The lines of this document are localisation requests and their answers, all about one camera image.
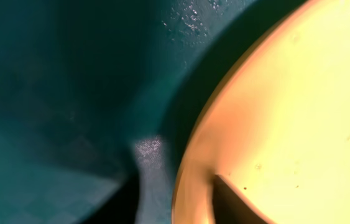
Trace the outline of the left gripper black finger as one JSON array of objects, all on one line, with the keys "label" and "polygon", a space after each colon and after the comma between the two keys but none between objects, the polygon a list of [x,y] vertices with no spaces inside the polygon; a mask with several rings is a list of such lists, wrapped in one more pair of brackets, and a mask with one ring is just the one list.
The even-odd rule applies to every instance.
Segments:
[{"label": "left gripper black finger", "polygon": [[223,176],[215,174],[212,180],[212,186],[212,206],[215,224],[274,223],[269,217],[253,206]]}]

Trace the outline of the yellow-green plate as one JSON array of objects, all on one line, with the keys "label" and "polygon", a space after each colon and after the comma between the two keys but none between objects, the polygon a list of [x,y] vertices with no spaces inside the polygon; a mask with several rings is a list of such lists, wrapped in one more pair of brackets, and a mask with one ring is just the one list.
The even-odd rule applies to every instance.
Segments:
[{"label": "yellow-green plate", "polygon": [[350,1],[307,1],[228,72],[182,159],[173,223],[219,174],[268,223],[350,223]]}]

